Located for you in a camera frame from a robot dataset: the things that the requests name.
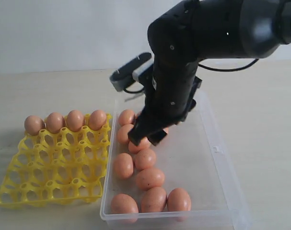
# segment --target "table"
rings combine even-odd
[[[0,184],[31,114],[111,112],[112,70],[0,76]],[[291,60],[261,61],[237,73],[199,70],[247,199],[253,230],[291,230]],[[0,208],[0,229],[107,229],[90,205]]]

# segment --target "robotic arm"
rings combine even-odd
[[[138,145],[157,145],[163,128],[185,121],[209,58],[266,58],[291,43],[291,0],[185,0],[148,28],[150,53],[143,53],[110,77],[118,92],[138,81],[145,106],[128,133]]]

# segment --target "yellow egg tray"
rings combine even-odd
[[[98,131],[87,124],[79,132],[64,127],[57,134],[42,129],[25,134],[0,186],[0,206],[43,207],[47,203],[70,204],[81,199],[94,202],[103,194],[111,115]]]

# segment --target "black cable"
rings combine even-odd
[[[204,66],[204,65],[201,65],[201,64],[199,64],[198,66],[200,66],[203,69],[216,71],[216,72],[236,72],[236,71],[241,71],[241,70],[250,68],[252,65],[254,65],[258,61],[259,61],[259,59],[255,59],[254,61],[252,61],[250,64],[248,64],[246,66],[239,67],[239,68],[234,68],[234,69],[216,69],[216,68],[211,68],[211,67]]]
[[[127,89],[123,89],[123,91],[130,94],[137,94],[137,93],[142,93],[144,91],[144,87],[138,91],[129,91]]]

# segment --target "plastic egg tray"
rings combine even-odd
[[[86,125],[89,114],[85,115]],[[94,202],[103,194],[111,115],[98,131],[83,126],[67,127],[52,134],[42,129],[37,136],[25,134],[0,186],[0,206],[42,207],[47,203],[70,204],[76,199]]]

